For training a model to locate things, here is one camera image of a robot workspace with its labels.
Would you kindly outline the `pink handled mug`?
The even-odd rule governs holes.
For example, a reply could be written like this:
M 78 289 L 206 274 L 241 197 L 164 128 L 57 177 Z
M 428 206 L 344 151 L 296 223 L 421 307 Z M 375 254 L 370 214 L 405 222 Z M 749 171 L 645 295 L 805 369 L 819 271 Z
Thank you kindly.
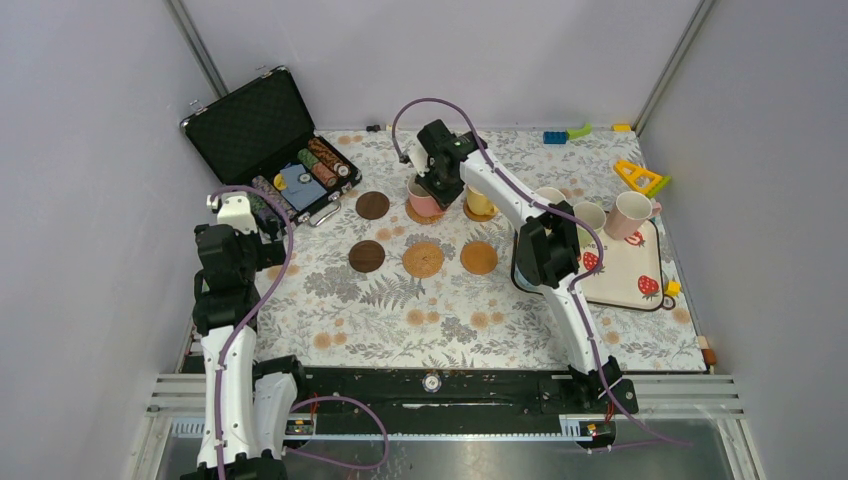
M 417 182 L 418 176 L 413 174 L 407 181 L 408 200 L 413 211 L 423 218 L 433 218 L 440 216 L 444 210 L 439 206 L 433 196 L 424 190 Z

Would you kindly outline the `dark wooden coaster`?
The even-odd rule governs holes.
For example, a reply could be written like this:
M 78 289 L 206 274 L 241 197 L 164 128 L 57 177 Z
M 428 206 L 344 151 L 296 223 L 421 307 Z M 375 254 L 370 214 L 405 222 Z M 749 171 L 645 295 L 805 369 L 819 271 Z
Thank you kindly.
M 370 191 L 358 198 L 355 210 L 363 219 L 377 220 L 388 212 L 390 205 L 390 200 L 384 193 Z
M 353 245 L 348 254 L 350 266 L 357 272 L 369 273 L 380 268 L 385 250 L 377 241 L 363 240 Z

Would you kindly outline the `light wooden coaster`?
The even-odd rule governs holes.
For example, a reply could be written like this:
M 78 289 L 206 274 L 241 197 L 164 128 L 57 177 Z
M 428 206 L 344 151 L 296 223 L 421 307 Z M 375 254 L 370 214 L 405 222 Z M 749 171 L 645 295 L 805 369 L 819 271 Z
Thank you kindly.
M 469 204 L 467 202 L 465 202 L 463 204 L 463 211 L 464 211 L 465 215 L 470 220 L 472 220 L 474 222 L 478 222 L 478 223 L 488 222 L 488 221 L 494 219 L 497 216 L 497 212 L 492 213 L 492 214 L 484 214 L 484 215 L 476 214 L 471 210 L 471 208 L 469 207 Z
M 460 253 L 463 267 L 471 274 L 486 275 L 498 264 L 498 254 L 493 246 L 482 241 L 466 244 Z

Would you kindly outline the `woven rattan coaster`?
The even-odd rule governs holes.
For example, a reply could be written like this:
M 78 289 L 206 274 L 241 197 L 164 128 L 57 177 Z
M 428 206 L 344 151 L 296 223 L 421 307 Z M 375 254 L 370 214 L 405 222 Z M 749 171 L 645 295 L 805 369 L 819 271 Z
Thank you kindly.
M 444 217 L 443 213 L 429 217 L 422 216 L 415 211 L 410 200 L 407 200 L 405 203 L 405 212 L 412 221 L 420 225 L 432 225 L 439 222 Z
M 425 279 L 438 273 L 444 262 L 443 250 L 431 242 L 410 246 L 402 256 L 404 269 L 414 278 Z

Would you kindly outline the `yellow handled mug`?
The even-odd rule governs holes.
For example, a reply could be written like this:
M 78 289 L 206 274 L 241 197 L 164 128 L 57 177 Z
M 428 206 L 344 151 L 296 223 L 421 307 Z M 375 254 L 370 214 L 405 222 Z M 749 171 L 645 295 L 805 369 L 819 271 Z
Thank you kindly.
M 466 192 L 466 202 L 469 204 L 469 207 L 474 213 L 484 215 L 499 212 L 497 207 L 479 190 L 474 187 L 467 186 Z

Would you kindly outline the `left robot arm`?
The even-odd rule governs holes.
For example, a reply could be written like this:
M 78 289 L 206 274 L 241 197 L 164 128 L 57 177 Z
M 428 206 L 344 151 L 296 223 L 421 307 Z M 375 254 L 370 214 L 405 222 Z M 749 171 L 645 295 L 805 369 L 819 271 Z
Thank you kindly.
M 264 242 L 253 215 L 255 189 L 225 186 L 210 195 L 214 225 L 194 229 L 202 267 L 194 277 L 192 319 L 205 373 L 205 426 L 190 479 L 285 479 L 283 446 L 290 411 L 309 401 L 310 385 L 294 355 L 255 359 L 258 314 L 268 294 L 258 272 L 286 269 L 293 227 L 276 209 L 285 233 Z

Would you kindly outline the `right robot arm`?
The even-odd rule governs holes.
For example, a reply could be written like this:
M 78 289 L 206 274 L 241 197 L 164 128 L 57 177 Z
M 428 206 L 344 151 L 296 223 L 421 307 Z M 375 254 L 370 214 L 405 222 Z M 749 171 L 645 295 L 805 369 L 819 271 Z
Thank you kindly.
M 597 329 L 582 293 L 578 255 L 579 222 L 565 202 L 548 202 L 495 159 L 475 132 L 458 135 L 441 120 L 425 125 L 407 161 L 416 182 L 441 208 L 465 188 L 483 194 L 516 233 L 513 272 L 548 302 L 566 342 L 569 371 L 576 381 L 575 402 L 597 412 L 613 398 L 621 378 L 614 357 L 602 351 Z

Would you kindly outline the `light green ceramic mug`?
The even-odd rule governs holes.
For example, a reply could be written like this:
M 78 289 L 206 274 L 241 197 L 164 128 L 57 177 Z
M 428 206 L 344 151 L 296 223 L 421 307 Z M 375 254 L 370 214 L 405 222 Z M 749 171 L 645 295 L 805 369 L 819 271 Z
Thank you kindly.
M 606 212 L 600 205 L 588 201 L 576 204 L 573 210 L 574 216 L 588 226 L 588 228 L 580 225 L 576 227 L 579 246 L 583 249 L 594 242 L 591 232 L 598 235 L 604 228 Z

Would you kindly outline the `blue handled white mug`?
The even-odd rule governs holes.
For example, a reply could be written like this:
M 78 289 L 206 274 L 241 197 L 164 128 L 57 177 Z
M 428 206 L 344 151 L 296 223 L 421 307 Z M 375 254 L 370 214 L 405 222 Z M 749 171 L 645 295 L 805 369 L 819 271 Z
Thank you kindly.
M 535 287 L 521 273 L 516 258 L 512 259 L 511 275 L 514 285 L 527 293 L 534 293 Z

